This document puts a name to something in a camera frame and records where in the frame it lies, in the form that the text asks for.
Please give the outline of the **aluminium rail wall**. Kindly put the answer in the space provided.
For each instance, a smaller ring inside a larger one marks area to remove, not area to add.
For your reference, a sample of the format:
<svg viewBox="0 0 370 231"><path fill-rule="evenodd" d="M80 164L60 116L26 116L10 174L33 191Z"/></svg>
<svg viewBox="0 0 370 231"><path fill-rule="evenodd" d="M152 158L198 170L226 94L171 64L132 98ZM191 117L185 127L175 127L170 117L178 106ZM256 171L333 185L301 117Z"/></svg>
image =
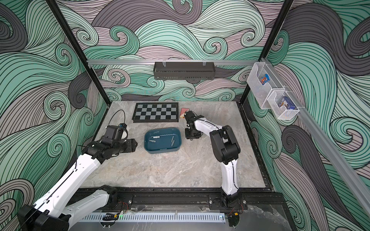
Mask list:
<svg viewBox="0 0 370 231"><path fill-rule="evenodd" d="M324 130L314 120L306 107L299 100L298 95L288 86L285 80L278 74L272 63L261 58L265 62L269 70L272 71L278 82L282 85L288 96L294 101L299 108L298 116L304 123L311 137L316 141L319 149L326 154L326 158L331 162L337 173L343 179L349 190L352 192L358 203L361 205L367 215L370 214L370 190L367 185L361 180L359 175L353 170L347 160L340 153L339 149L330 140Z"/></svg>
<svg viewBox="0 0 370 231"><path fill-rule="evenodd" d="M258 60L156 60L156 59L88 59L88 65L154 65L155 63L214 63L214 65L253 65Z"/></svg>

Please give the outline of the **black frame post right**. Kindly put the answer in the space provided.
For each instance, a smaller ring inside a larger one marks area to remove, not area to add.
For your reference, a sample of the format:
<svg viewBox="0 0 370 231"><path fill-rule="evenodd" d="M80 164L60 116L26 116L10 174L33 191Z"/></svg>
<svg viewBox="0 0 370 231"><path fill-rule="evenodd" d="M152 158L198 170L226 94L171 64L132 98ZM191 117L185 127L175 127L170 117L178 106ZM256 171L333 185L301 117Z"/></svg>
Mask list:
<svg viewBox="0 0 370 231"><path fill-rule="evenodd" d="M294 1L251 1L264 21L264 36L253 47L253 51L259 55L251 59L261 62L271 55L273 51L281 49L281 45L275 45L278 42L278 33L288 15L289 10L293 7Z"/></svg>

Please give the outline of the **aluminium rail back wall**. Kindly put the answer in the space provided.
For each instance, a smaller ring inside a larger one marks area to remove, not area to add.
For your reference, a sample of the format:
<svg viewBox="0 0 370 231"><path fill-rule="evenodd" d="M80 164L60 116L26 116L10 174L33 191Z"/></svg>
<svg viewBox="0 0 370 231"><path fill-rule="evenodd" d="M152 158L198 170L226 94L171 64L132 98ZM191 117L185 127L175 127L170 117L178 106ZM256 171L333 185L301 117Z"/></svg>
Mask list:
<svg viewBox="0 0 370 231"><path fill-rule="evenodd" d="M154 65L155 63L214 63L214 65L253 65L258 60L156 60L156 59L88 59L88 65Z"/></svg>

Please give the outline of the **blue box in bin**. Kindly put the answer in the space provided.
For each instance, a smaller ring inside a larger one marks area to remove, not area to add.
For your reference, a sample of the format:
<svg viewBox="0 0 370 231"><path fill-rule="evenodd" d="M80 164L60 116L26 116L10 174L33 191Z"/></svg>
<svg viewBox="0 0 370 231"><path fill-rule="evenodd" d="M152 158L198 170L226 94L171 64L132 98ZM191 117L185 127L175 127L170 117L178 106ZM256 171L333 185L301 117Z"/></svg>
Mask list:
<svg viewBox="0 0 370 231"><path fill-rule="evenodd" d="M279 107L284 106L287 110L296 110L297 107L288 96L282 96L278 102Z"/></svg>

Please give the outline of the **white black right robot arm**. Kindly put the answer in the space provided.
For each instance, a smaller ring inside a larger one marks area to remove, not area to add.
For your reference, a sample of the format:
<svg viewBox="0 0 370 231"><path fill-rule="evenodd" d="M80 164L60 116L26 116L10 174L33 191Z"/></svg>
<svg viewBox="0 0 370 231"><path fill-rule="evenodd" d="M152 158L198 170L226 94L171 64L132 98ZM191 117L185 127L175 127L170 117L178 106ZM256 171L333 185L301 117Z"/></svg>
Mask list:
<svg viewBox="0 0 370 231"><path fill-rule="evenodd" d="M184 118L187 123L186 139L199 139L202 135L210 138L214 156L221 164L223 198L226 201L236 198L239 194L236 166L241 148L232 128L229 125L217 125L193 111L186 111Z"/></svg>

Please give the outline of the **black frame post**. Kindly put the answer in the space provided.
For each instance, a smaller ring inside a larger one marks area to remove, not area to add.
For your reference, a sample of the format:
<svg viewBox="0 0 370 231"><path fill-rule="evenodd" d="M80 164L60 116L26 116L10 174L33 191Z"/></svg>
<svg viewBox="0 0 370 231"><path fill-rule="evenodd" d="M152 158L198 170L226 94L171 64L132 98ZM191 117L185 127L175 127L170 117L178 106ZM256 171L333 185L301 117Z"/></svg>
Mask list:
<svg viewBox="0 0 370 231"><path fill-rule="evenodd" d="M259 55L251 59L261 62L271 55L273 51L281 49L281 45L275 45L278 42L278 33L288 15L289 10L293 7L294 1L251 1L264 21L264 36L253 47L253 51Z"/></svg>
<svg viewBox="0 0 370 231"><path fill-rule="evenodd" d="M60 8L58 7L57 2L52 1L52 0L46 0L46 3L48 4L50 10L52 11L54 17L56 18L56 20L59 23L60 27L62 28L63 32L65 33L67 39L71 43L72 48L76 52L79 60L82 62L82 64L83 64L85 70L87 71L90 79L92 80L92 82L96 86L97 90L99 91L100 95L102 96L102 98L105 101L105 103L107 104L107 106L110 107L111 106L111 101L108 98L108 95L106 94L103 86L101 85L101 83L99 81L99 78L96 75L96 72L91 67L89 67L89 65L87 63L87 57L85 56L83 50L81 49L80 45L78 44L78 41L75 38L75 36L74 36L71 28L69 27L66 19L64 18Z"/></svg>

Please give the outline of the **black frame post left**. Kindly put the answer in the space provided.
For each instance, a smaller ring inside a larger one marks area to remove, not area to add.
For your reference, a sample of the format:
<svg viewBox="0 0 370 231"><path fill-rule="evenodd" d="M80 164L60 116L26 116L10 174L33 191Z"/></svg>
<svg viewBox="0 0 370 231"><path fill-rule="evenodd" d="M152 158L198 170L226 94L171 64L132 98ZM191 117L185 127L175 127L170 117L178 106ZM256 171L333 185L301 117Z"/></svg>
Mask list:
<svg viewBox="0 0 370 231"><path fill-rule="evenodd" d="M78 44L78 41L75 38L75 36L74 36L71 28L69 27L66 19L64 18L60 8L58 7L57 2L52 1L52 0L46 0L46 3L48 4L50 10L52 11L54 17L56 18L56 20L59 23L60 27L62 28L63 32L65 33L67 39L71 43L72 48L76 52L79 60L82 62L82 64L83 64L85 70L87 71L90 79L92 80L92 82L96 86L97 90L99 91L100 95L102 96L102 98L105 101L105 103L107 104L107 106L110 107L111 106L111 101L108 98L108 95L106 94L103 86L101 85L101 83L99 81L99 78L96 75L96 72L91 67L89 67L89 65L87 63L87 57L85 56L83 50L81 49L80 45Z"/></svg>

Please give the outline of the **clear wall bin far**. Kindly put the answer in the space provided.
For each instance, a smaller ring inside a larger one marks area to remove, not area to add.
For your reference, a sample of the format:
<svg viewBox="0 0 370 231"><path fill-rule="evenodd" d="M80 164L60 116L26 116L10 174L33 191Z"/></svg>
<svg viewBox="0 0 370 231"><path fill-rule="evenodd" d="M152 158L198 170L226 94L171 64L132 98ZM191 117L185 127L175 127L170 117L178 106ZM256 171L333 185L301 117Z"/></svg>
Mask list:
<svg viewBox="0 0 370 231"><path fill-rule="evenodd" d="M262 85L259 79L264 74L269 74L270 81L265 85ZM268 65L264 62L257 62L253 64L247 79L247 83L261 109L271 108L267 98L270 96L272 91L283 90L283 85L273 71L272 65Z"/></svg>

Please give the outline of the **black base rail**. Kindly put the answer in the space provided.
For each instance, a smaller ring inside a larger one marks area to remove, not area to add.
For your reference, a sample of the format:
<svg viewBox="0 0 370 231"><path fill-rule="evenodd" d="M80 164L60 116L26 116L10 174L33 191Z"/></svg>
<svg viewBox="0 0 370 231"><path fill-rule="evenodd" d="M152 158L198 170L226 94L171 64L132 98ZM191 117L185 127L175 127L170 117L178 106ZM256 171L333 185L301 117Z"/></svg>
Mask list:
<svg viewBox="0 0 370 231"><path fill-rule="evenodd" d="M114 187L119 202L137 206L203 206L215 210L242 210L248 205L283 205L281 193L269 189L242 188L236 196L226 196L221 188L127 188Z"/></svg>

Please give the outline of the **clear wall bin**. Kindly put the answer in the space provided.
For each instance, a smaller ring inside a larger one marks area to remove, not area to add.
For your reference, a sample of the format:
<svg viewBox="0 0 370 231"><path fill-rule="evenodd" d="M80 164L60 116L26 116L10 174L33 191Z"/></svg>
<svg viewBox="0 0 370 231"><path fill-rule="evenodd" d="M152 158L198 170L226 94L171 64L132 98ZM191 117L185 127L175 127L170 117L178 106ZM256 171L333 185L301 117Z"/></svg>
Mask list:
<svg viewBox="0 0 370 231"><path fill-rule="evenodd" d="M288 93L285 90L272 91L270 96L267 98L267 101L277 119L291 120L299 113L298 105L293 101L297 107L296 110L287 110L284 106L279 107L278 102L282 96L288 96L293 101L293 99L288 95Z"/></svg>
<svg viewBox="0 0 370 231"><path fill-rule="evenodd" d="M264 74L269 74L270 81L265 85L262 85L259 79ZM264 62L257 62L253 64L247 79L247 83L261 109L271 108L267 98L270 96L272 91L283 90L283 85L273 71L272 65L268 65Z"/></svg>

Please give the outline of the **small red card box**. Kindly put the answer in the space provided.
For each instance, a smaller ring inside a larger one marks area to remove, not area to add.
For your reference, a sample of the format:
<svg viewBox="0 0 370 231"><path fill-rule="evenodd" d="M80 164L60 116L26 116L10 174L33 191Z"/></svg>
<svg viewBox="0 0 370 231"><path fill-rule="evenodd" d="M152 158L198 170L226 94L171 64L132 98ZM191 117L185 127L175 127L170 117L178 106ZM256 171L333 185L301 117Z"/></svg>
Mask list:
<svg viewBox="0 0 370 231"><path fill-rule="evenodd" d="M181 108L180 118L185 118L185 114L189 111L188 108Z"/></svg>

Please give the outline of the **black wall shelf tray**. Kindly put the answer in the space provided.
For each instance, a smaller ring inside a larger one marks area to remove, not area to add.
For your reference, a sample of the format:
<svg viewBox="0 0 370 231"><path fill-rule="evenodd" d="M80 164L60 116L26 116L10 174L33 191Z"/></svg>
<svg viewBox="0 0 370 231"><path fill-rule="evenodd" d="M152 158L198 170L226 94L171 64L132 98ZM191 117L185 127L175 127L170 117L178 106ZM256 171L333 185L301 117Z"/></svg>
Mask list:
<svg viewBox="0 0 370 231"><path fill-rule="evenodd" d="M215 78L214 63L155 63L154 77L156 80L213 80Z"/></svg>

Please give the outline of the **blue red item in bin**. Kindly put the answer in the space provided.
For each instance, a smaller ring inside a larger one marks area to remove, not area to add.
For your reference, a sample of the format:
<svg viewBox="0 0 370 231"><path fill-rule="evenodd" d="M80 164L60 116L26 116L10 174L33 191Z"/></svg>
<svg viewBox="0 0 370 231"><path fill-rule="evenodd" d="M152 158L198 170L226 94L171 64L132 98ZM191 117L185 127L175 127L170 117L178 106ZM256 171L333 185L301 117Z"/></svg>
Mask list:
<svg viewBox="0 0 370 231"><path fill-rule="evenodd" d="M264 74L262 77L260 77L259 81L262 85L265 85L266 83L268 83L270 81L269 74Z"/></svg>

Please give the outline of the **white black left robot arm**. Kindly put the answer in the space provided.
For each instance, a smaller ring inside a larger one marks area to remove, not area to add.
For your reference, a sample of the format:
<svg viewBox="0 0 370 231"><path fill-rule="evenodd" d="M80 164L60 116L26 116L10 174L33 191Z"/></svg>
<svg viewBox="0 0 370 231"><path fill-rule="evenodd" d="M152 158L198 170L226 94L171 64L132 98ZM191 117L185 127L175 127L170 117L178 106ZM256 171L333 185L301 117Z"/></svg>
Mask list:
<svg viewBox="0 0 370 231"><path fill-rule="evenodd" d="M68 205L83 182L102 163L120 153L133 153L135 139L90 142L64 176L34 205L24 205L17 213L22 231L67 231L78 221L103 207L115 209L119 204L116 188L103 185L91 195Z"/></svg>

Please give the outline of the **black grey chessboard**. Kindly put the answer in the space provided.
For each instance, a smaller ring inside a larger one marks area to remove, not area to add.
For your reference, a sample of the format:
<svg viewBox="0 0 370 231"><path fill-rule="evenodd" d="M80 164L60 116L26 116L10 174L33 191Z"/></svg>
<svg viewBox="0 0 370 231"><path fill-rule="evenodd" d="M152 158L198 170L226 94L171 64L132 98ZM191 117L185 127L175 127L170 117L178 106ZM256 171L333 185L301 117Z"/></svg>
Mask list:
<svg viewBox="0 0 370 231"><path fill-rule="evenodd" d="M137 103L133 113L134 123L178 122L178 103Z"/></svg>

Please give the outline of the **clear wall bin near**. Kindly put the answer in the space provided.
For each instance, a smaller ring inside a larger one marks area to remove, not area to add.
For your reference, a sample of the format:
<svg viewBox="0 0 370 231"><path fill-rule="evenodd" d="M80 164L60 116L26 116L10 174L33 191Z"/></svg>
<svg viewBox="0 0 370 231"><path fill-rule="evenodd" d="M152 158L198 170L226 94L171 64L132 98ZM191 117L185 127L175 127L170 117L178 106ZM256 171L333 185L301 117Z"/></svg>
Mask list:
<svg viewBox="0 0 370 231"><path fill-rule="evenodd" d="M299 113L298 105L293 101L297 107L296 110L287 110L284 106L279 107L278 102L282 96L288 96L293 101L293 99L288 95L288 93L285 90L272 91L270 96L267 98L267 101L277 119L291 120Z"/></svg>

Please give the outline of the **teal plastic storage box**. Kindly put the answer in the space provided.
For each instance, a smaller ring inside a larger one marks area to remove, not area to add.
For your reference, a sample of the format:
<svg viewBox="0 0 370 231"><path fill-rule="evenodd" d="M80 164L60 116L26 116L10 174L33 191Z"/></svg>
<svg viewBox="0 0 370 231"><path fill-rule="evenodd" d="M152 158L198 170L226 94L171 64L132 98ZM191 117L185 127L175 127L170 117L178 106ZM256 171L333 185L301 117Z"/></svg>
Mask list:
<svg viewBox="0 0 370 231"><path fill-rule="evenodd" d="M144 136L144 148L150 154L176 152L182 145L181 132L178 128L162 128L148 131Z"/></svg>

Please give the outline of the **aluminium rail right wall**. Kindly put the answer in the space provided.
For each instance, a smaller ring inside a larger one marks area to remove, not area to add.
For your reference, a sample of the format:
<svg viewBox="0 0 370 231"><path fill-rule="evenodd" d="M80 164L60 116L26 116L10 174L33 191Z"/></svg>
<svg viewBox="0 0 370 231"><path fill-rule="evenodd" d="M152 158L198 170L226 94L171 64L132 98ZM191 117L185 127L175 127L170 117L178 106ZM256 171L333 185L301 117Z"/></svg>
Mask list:
<svg viewBox="0 0 370 231"><path fill-rule="evenodd" d="M314 120L306 107L299 100L298 95L288 86L285 80L278 74L272 63L261 58L265 62L269 70L272 71L278 82L282 85L288 96L294 101L299 108L298 116L304 123L311 137L316 141L319 149L326 154L326 158L331 162L337 173L343 179L349 190L352 192L358 203L361 205L367 215L370 214L370 190L367 185L361 180L359 175L353 170L347 160L340 153L339 149L330 140L324 130Z"/></svg>

